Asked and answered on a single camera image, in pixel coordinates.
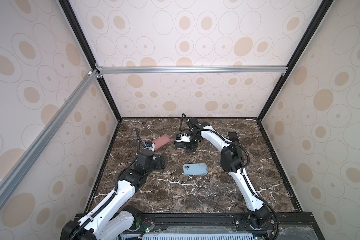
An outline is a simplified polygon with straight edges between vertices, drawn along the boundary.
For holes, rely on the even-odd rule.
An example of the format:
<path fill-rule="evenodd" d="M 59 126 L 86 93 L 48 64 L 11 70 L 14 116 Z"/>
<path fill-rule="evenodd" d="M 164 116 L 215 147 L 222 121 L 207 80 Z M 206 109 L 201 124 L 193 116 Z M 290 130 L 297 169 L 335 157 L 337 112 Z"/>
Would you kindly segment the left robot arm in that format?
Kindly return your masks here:
<path fill-rule="evenodd" d="M 114 240 L 136 222 L 133 211 L 119 209 L 146 183 L 153 171 L 166 168 L 166 156 L 151 149 L 136 154 L 132 165 L 117 178 L 115 187 L 88 214 L 69 221 L 62 229 L 61 240 Z"/>

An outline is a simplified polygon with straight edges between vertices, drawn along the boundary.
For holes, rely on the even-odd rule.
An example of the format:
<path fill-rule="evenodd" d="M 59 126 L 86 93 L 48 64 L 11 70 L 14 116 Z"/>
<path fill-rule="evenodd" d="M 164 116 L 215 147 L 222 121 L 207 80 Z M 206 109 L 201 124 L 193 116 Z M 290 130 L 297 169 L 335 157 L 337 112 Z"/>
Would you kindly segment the pink phone case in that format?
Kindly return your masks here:
<path fill-rule="evenodd" d="M 159 138 L 153 140 L 154 150 L 157 151 L 161 147 L 165 146 L 171 141 L 171 138 L 168 135 L 162 135 Z"/>

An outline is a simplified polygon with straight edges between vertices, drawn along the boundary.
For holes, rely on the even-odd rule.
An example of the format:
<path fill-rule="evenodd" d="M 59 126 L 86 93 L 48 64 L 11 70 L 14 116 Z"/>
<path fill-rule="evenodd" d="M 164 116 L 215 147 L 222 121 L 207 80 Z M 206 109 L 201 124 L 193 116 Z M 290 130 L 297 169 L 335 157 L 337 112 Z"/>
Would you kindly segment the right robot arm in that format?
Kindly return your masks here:
<path fill-rule="evenodd" d="M 174 145 L 177 149 L 184 148 L 188 152 L 195 152 L 202 140 L 207 140 L 221 153 L 220 165 L 235 181 L 242 193 L 248 214 L 250 226 L 259 230 L 270 219 L 273 213 L 267 201 L 263 200 L 255 191 L 246 167 L 250 163 L 247 150 L 240 144 L 237 137 L 231 139 L 223 137 L 208 122 L 200 122 L 196 118 L 188 118 L 182 114 L 179 133 Z"/>

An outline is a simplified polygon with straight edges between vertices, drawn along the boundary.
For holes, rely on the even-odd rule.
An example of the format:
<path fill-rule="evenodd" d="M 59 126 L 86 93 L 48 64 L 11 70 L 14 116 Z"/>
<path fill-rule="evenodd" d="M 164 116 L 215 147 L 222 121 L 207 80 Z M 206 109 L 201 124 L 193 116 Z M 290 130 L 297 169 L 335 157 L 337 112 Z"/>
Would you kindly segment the silver phone dark screen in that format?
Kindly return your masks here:
<path fill-rule="evenodd" d="M 177 142 L 174 141 L 175 149 L 185 149 L 187 147 L 187 142 Z"/>

